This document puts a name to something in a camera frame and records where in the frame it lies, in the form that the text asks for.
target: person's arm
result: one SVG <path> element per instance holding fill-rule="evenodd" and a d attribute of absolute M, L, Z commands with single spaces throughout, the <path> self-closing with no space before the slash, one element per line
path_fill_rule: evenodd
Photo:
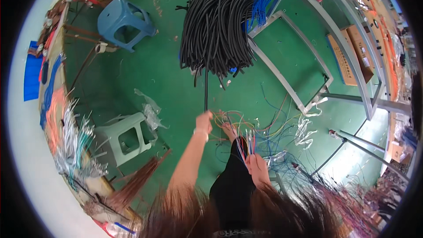
<path fill-rule="evenodd" d="M 195 120 L 196 128 L 181 159 L 176 165 L 167 191 L 180 190 L 182 187 L 194 187 L 198 177 L 201 157 L 208 136 L 212 131 L 210 120 L 213 114 L 209 111 L 201 114 Z"/>

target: metal table frame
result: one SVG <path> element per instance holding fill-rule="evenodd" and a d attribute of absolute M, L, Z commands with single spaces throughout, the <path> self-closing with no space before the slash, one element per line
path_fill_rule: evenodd
<path fill-rule="evenodd" d="M 300 98 L 295 93 L 295 91 L 293 90 L 291 85 L 285 79 L 285 77 L 283 77 L 282 73 L 272 63 L 272 61 L 270 61 L 270 59 L 264 54 L 264 52 L 257 45 L 255 45 L 253 43 L 253 41 L 251 41 L 250 39 L 248 41 L 250 43 L 251 49 L 262 59 L 262 61 L 269 67 L 269 69 L 275 74 L 275 76 L 278 78 L 278 80 L 282 83 L 283 87 L 285 87 L 285 89 L 288 91 L 288 93 L 292 97 L 293 101 L 297 104 L 298 109 L 303 114 L 306 114 L 311 109 L 311 107 L 313 107 L 314 105 L 319 103 L 319 101 L 317 101 L 318 98 L 319 98 L 318 95 L 320 93 L 323 93 L 323 92 L 326 91 L 327 87 L 333 81 L 333 76 L 330 73 L 329 69 L 327 68 L 323 59 L 320 57 L 317 50 L 314 48 L 314 45 L 310 42 L 309 39 L 307 39 L 307 37 L 304 35 L 304 33 L 297 27 L 297 25 L 295 25 L 295 23 L 282 10 L 279 10 L 278 12 L 272 14 L 272 16 L 270 16 L 267 19 L 267 22 L 264 26 L 262 26 L 260 28 L 255 27 L 248 35 L 251 38 L 254 38 L 255 36 L 257 36 L 257 34 L 259 34 L 261 31 L 266 29 L 270 24 L 272 24 L 275 20 L 278 20 L 278 19 L 285 20 L 289 24 L 289 26 L 291 26 L 291 28 L 300 36 L 300 38 L 303 40 L 303 42 L 309 47 L 309 49 L 314 54 L 316 59 L 319 61 L 320 65 L 323 67 L 323 70 L 325 71 L 325 74 L 324 74 L 325 81 L 323 82 L 323 84 L 319 88 L 319 90 L 315 93 L 315 95 L 311 98 L 311 100 L 307 104 L 305 104 L 305 106 L 301 102 Z"/>
<path fill-rule="evenodd" d="M 371 58 L 373 59 L 375 63 L 375 71 L 378 78 L 378 84 L 377 84 L 377 90 L 374 95 L 374 98 L 371 98 L 368 91 L 367 91 L 367 85 L 365 83 L 363 74 L 361 72 L 361 68 L 359 65 L 358 60 L 355 58 L 354 51 L 350 48 L 349 44 L 347 43 L 346 39 L 341 33 L 341 30 L 338 28 L 338 26 L 335 24 L 333 19 L 329 16 L 329 14 L 325 11 L 325 9 L 316 1 L 316 0 L 303 0 L 304 3 L 306 3 L 311 9 L 314 9 L 317 15 L 321 18 L 322 23 L 325 25 L 325 27 L 329 30 L 330 34 L 333 36 L 334 40 L 340 47 L 340 50 L 345 55 L 346 61 L 348 62 L 348 65 L 352 71 L 353 76 L 355 77 L 357 81 L 357 88 L 360 92 L 360 96 L 350 96 L 350 95 L 342 95 L 342 94 L 331 94 L 326 93 L 327 87 L 330 85 L 330 83 L 333 80 L 332 75 L 330 74 L 329 70 L 327 69 L 327 66 L 325 65 L 324 61 L 320 58 L 319 54 L 314 49 L 311 42 L 305 37 L 303 32 L 283 13 L 283 11 L 278 11 L 275 13 L 276 8 L 278 7 L 278 4 L 281 2 L 281 0 L 273 0 L 272 5 L 270 9 L 267 12 L 267 23 L 266 25 L 262 27 L 256 27 L 254 28 L 250 33 L 250 37 L 255 37 L 258 33 L 260 33 L 262 30 L 267 28 L 272 22 L 274 22 L 277 18 L 285 19 L 285 21 L 295 30 L 295 32 L 302 38 L 302 40 L 307 44 L 307 46 L 311 49 L 313 54 L 316 56 L 317 60 L 320 62 L 321 66 L 324 68 L 328 80 L 325 81 L 325 83 L 322 85 L 320 90 L 315 94 L 315 96 L 308 102 L 305 106 L 300 101 L 299 97 L 293 90 L 293 88 L 289 85 L 289 83 L 286 81 L 286 79 L 282 76 L 280 71 L 276 68 L 276 66 L 270 61 L 270 59 L 263 53 L 263 51 L 255 45 L 251 40 L 249 41 L 251 48 L 256 52 L 256 54 L 264 61 L 264 63 L 270 68 L 270 70 L 276 75 L 276 77 L 279 79 L 279 81 L 283 84 L 285 89 L 288 91 L 289 95 L 292 97 L 294 102 L 297 104 L 299 110 L 304 114 L 307 113 L 312 106 L 314 106 L 317 103 L 329 100 L 329 99 L 337 99 L 337 100 L 343 100 L 347 102 L 354 102 L 354 103 L 360 103 L 363 105 L 366 118 L 368 120 L 371 120 L 373 117 L 373 114 L 377 108 L 385 108 L 388 111 L 394 111 L 394 112 L 401 112 L 410 114 L 409 106 L 405 105 L 403 103 L 392 103 L 388 100 L 381 99 L 381 95 L 385 92 L 385 82 L 386 82 L 386 68 L 384 66 L 384 63 L 379 55 L 376 55 L 376 52 L 373 48 L 373 45 L 371 43 L 371 40 L 374 41 L 374 45 L 377 46 L 376 39 L 371 33 L 371 40 L 367 36 L 367 33 L 363 27 L 362 22 L 360 21 L 359 17 L 356 14 L 356 11 L 353 10 L 347 3 L 346 0 L 335 0 L 336 4 L 340 7 L 340 9 L 346 14 L 346 17 L 349 19 L 349 21 L 352 24 L 355 24 L 363 41 L 364 44 L 367 46 L 368 52 L 370 53 Z M 367 21 L 364 22 L 365 25 L 368 26 L 370 29 L 369 23 Z"/>

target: black pants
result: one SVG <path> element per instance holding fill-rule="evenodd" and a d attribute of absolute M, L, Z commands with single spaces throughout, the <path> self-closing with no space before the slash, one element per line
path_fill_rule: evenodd
<path fill-rule="evenodd" d="M 247 229 L 250 219 L 250 198 L 256 186 L 251 175 L 241 161 L 236 140 L 230 148 L 230 157 L 225 170 L 216 179 L 210 189 L 210 199 L 219 213 L 222 230 Z M 242 149 L 247 145 L 242 139 Z"/>

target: person's hand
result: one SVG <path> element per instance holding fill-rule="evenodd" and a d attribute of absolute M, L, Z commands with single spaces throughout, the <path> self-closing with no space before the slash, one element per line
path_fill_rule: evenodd
<path fill-rule="evenodd" d="M 195 130 L 204 131 L 207 134 L 212 132 L 212 125 L 210 120 L 213 119 L 213 114 L 210 111 L 206 111 L 203 114 L 199 115 L 195 119 Z"/>
<path fill-rule="evenodd" d="M 271 184 L 266 161 L 258 153 L 247 156 L 245 163 L 248 173 L 251 175 L 252 182 L 257 188 L 262 184 Z"/>

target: blue plastic stool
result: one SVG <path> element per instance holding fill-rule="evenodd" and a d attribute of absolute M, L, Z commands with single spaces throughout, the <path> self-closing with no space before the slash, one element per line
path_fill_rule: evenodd
<path fill-rule="evenodd" d="M 134 13 L 142 13 L 143 19 L 134 15 Z M 124 43 L 115 38 L 115 33 L 125 26 L 133 26 L 140 32 L 129 43 Z M 148 13 L 136 7 L 127 0 L 113 0 L 100 13 L 97 20 L 98 33 L 106 40 L 118 45 L 131 53 L 134 52 L 132 47 L 137 44 L 145 36 L 156 35 L 157 29 L 153 26 Z"/>

